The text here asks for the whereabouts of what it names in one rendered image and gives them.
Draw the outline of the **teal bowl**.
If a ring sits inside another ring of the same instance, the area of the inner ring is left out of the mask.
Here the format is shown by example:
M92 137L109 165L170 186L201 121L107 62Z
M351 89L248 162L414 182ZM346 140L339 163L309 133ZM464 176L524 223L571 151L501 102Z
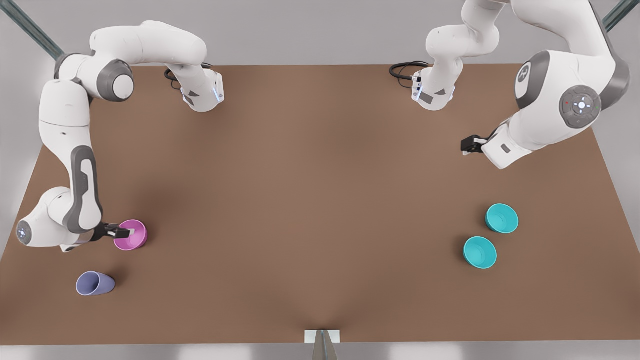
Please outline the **teal bowl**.
M474 236L466 240L462 255L466 262L476 269L489 269L498 260L498 251L487 238Z
M517 212L505 203L494 203L485 215L487 227L500 234L513 233L519 227L519 216Z

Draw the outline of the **pink bowl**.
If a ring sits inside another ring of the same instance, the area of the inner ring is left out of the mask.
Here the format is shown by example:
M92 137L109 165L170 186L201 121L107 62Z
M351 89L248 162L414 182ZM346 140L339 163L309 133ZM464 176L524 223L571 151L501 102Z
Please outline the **pink bowl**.
M128 235L120 235L113 240L114 245L122 251L132 251L146 244L148 232L146 226L137 219L128 219L119 224L119 228L128 230Z

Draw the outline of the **lavender cup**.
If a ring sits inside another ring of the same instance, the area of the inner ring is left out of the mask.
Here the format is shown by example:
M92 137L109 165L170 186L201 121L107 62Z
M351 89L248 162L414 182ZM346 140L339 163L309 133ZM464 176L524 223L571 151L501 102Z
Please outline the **lavender cup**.
M97 271L87 271L77 279L75 289L81 296L101 296L113 291L115 280Z

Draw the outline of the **silver frame post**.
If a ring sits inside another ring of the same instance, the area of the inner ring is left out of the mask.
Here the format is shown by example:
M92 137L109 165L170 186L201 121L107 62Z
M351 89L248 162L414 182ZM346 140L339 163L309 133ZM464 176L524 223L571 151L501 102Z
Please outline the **silver frame post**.
M304 343L313 344L311 360L339 360L334 344L341 342L340 330L317 329L304 331Z
M606 32L610 32L610 30L626 18L639 4L640 0L619 0L613 9L602 19Z
M0 10L54 60L59 59L64 54L62 48L60 48L14 0L0 0Z

